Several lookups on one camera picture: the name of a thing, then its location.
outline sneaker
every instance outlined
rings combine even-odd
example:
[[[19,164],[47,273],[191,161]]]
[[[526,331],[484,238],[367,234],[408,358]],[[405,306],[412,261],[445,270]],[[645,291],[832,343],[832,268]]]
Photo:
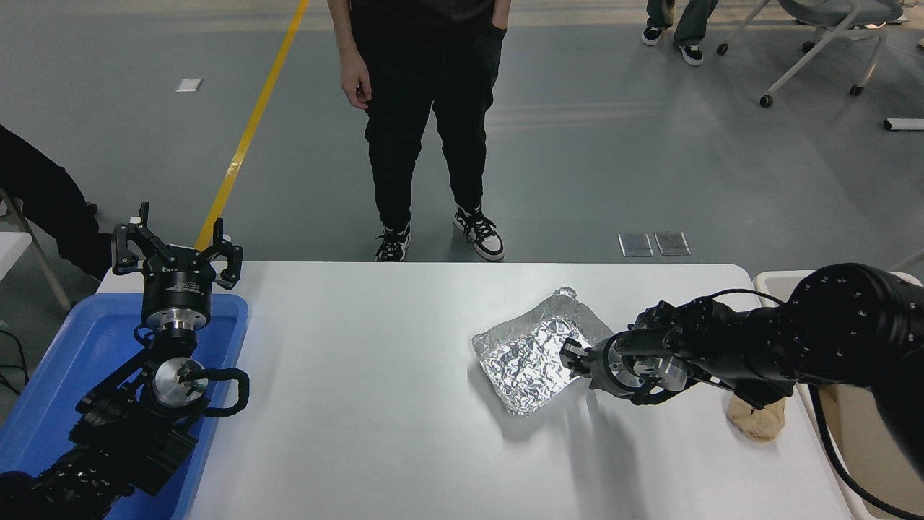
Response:
[[[651,47],[656,44],[658,40],[661,40],[661,33],[664,32],[664,29],[658,29],[657,27],[646,27],[645,31],[641,33],[641,42]]]
[[[504,258],[504,243],[497,235],[497,226],[481,212],[480,206],[471,213],[457,206],[453,220],[481,258],[491,261]]]
[[[382,245],[375,253],[376,262],[404,262],[407,245],[410,243],[410,223],[402,231],[385,227],[385,233],[376,238],[382,239]]]
[[[702,65],[702,51],[699,50],[699,45],[681,46],[680,54],[683,55],[684,61],[693,67]]]

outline metal plate on floor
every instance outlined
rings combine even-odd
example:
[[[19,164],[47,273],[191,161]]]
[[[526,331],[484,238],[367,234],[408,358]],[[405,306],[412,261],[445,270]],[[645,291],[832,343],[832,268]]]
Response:
[[[176,91],[179,93],[194,93],[199,89],[199,85],[202,85],[202,78],[187,78],[180,80]]]
[[[654,256],[648,233],[619,233],[623,256]]]
[[[658,241],[658,249],[665,256],[678,256],[680,254],[690,254],[687,237],[683,231],[679,233],[663,232],[655,233],[654,240]]]

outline crumpled aluminum foil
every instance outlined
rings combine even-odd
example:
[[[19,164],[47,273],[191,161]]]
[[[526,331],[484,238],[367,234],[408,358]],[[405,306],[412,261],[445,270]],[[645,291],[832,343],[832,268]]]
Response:
[[[568,287],[553,292],[523,316],[471,339],[494,390],[513,415],[531,415],[575,378],[558,353],[565,338],[589,348],[613,332]]]

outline gray floor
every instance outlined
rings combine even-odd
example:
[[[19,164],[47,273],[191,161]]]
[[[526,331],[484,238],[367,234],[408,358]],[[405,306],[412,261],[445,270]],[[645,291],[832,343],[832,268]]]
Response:
[[[67,168],[107,228],[150,201],[155,232],[192,244],[296,0],[32,0],[0,11],[0,121]],[[508,262],[732,263],[751,275],[924,248],[924,19],[890,28],[862,96],[872,41],[836,41],[774,96],[810,29],[768,6],[728,54],[712,50],[752,2],[722,2],[691,68],[640,43],[641,2],[515,2],[488,116],[485,211]],[[362,128],[340,93],[326,4],[309,6],[225,210],[250,260],[369,261],[379,234]],[[204,78],[198,93],[174,93]],[[429,128],[408,261],[479,261],[454,233]],[[624,258],[619,232],[684,231],[690,256]],[[55,248],[42,237],[47,251]],[[55,260],[72,299],[91,279]],[[909,272],[924,278],[924,266]],[[26,255],[0,319],[34,368],[63,313]],[[0,342],[0,361],[11,354]],[[17,381],[13,373],[8,374]],[[0,390],[0,419],[14,396]]]

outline blue bin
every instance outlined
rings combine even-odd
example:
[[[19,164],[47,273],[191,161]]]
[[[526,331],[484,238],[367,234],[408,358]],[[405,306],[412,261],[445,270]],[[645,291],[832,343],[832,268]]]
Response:
[[[74,446],[67,440],[80,419],[74,407],[142,348],[132,336],[140,323],[140,309],[139,293],[95,294],[74,307],[0,428],[0,472],[18,470],[36,477]],[[193,357],[207,368],[234,366],[247,318],[243,299],[234,294],[213,295],[212,322],[198,332],[199,346]],[[212,406],[224,403],[231,384],[209,385],[206,395]],[[190,429],[199,443],[156,497],[136,490],[119,499],[106,520],[182,519],[195,498],[218,420],[205,417]]]

